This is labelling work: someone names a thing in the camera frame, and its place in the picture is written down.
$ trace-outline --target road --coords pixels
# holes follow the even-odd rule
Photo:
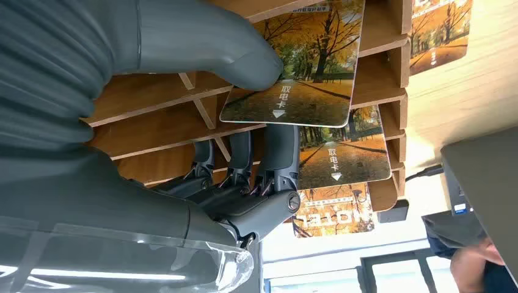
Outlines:
[[[232,89],[221,113],[223,121],[280,122],[311,126],[344,125],[349,113],[352,81],[315,84],[287,79],[264,92]],[[283,87],[291,87],[284,107],[279,107]]]
[[[329,149],[337,151],[338,169],[332,169]],[[302,164],[299,174],[299,190],[353,184],[381,180],[390,177],[387,153],[383,149],[362,146],[362,142],[327,142]],[[341,173],[336,180],[333,173]]]
[[[459,38],[437,48],[431,48],[427,52],[417,55],[410,60],[410,73],[417,74],[430,68],[441,66],[457,60],[466,55],[467,38]]]

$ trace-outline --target wooden slot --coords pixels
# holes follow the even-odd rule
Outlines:
[[[168,150],[127,157],[117,160],[116,163],[121,176],[135,179],[147,186],[187,174],[193,159],[194,145],[190,143]]]
[[[181,72],[178,75],[186,89],[192,90],[196,87],[196,71],[187,73]]]
[[[387,142],[388,159],[390,161],[390,169],[394,172],[404,168],[404,163],[399,161],[399,149],[394,148],[393,144]]]
[[[401,170],[397,171],[397,174],[398,174],[397,182],[398,182],[398,187],[399,187],[399,189],[398,189],[399,196],[404,197],[405,175],[406,175],[405,168],[403,167]]]
[[[399,154],[400,162],[406,161],[406,134],[398,139],[389,140],[388,145]]]
[[[400,88],[396,83],[386,53],[378,53],[358,60],[352,93],[352,109],[399,101],[405,95],[405,89]]]
[[[408,36],[401,33],[401,19],[387,13],[389,6],[387,1],[366,2],[359,57],[401,47],[407,42]]]
[[[405,95],[403,99],[389,103],[394,113],[394,119],[399,122],[399,128],[405,129],[408,124],[408,95]]]
[[[230,162],[230,142],[228,140],[223,140],[221,137],[216,137],[214,140],[216,141],[216,145],[226,163]]]
[[[194,99],[194,105],[200,112],[208,129],[216,129],[217,123],[217,96],[209,96],[203,99]]]
[[[398,189],[391,177],[386,180],[368,182],[374,212],[391,209],[398,200]]]
[[[391,105],[385,103],[378,106],[385,140],[398,139],[404,136],[405,131],[399,128],[399,124],[395,119]]]
[[[412,1],[413,0],[388,0],[388,5],[400,34],[408,34],[412,29]]]
[[[186,90],[177,74],[114,76],[95,100],[92,117],[84,121],[96,127],[228,92],[231,88],[228,82],[208,72],[197,73],[197,87],[193,90]]]
[[[220,103],[218,96],[218,113],[224,98]],[[207,129],[194,103],[184,103],[100,126],[88,144],[116,160],[261,127],[265,125],[219,122],[216,129]]]
[[[410,77],[410,42],[408,39],[402,47],[388,52],[390,67],[399,87],[407,87]]]

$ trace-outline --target gray sleeve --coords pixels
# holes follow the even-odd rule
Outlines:
[[[423,216],[426,232],[451,248],[476,245],[487,237],[475,213],[453,217],[450,211]]]

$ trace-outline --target autumn tree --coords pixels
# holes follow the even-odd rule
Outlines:
[[[352,5],[340,9],[338,4],[331,2],[329,7],[327,15],[319,24],[320,33],[316,35],[318,63],[313,80],[315,83],[323,81],[327,59],[351,46],[360,37],[362,17],[358,7]]]
[[[433,12],[428,12],[421,16],[417,23],[412,23],[412,31],[410,32],[410,56],[414,56],[414,41],[417,41],[419,32],[433,19]]]
[[[307,137],[307,127],[301,126],[300,128],[301,137],[302,137],[302,147],[305,148],[309,145],[309,140]]]
[[[376,111],[375,107],[363,107],[359,109],[353,109],[349,113],[349,119],[347,126],[349,127],[349,137],[352,142],[358,141],[358,135],[356,126],[361,121],[370,119],[373,116],[373,111]]]
[[[448,4],[446,9],[446,19],[442,25],[446,33],[444,40],[446,44],[451,42],[451,33],[453,32],[454,27],[468,14],[470,10],[470,5],[461,5],[458,7],[455,2]]]
[[[270,18],[255,25],[263,38],[275,49],[278,39],[290,32],[300,32],[302,25],[311,18],[311,13],[290,13]]]

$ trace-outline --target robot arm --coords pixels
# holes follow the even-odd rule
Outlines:
[[[253,189],[249,185],[253,164],[252,136],[250,132],[242,132],[230,136],[232,159],[227,176],[221,183],[207,188],[200,182],[208,182],[212,174],[201,172],[202,176],[196,176],[195,170],[201,165],[196,158],[211,157],[208,160],[214,161],[212,143],[206,141],[202,142],[206,148],[201,148],[199,142],[195,143],[195,162],[186,176],[158,185],[154,190],[192,201],[210,219],[225,227],[236,243],[241,243],[242,248],[245,248],[250,241],[260,241],[277,225],[291,217],[297,212],[301,202],[297,193],[298,127],[268,125],[264,142],[264,157]],[[189,229],[201,233],[205,228],[190,225]]]
[[[270,87],[282,62],[238,15],[195,0],[2,0],[0,32],[2,291],[36,292],[44,284],[51,291],[190,292],[167,286],[206,279],[219,288],[222,275],[200,268],[225,258],[195,253],[191,261],[168,261],[188,255],[188,245],[228,256],[225,247],[261,239],[294,212],[292,126],[286,137],[268,127],[263,179],[243,194],[250,153],[211,187],[212,147],[200,143],[193,170],[157,191],[125,180],[107,154],[84,144],[93,131],[80,118],[92,115],[113,74],[205,70],[245,89]],[[281,156],[275,148],[291,151]],[[213,189],[228,196],[209,200]],[[230,255],[233,264],[242,256]],[[52,278],[38,275],[50,271]],[[124,283],[129,277],[144,281]],[[87,286],[78,289],[80,282]]]

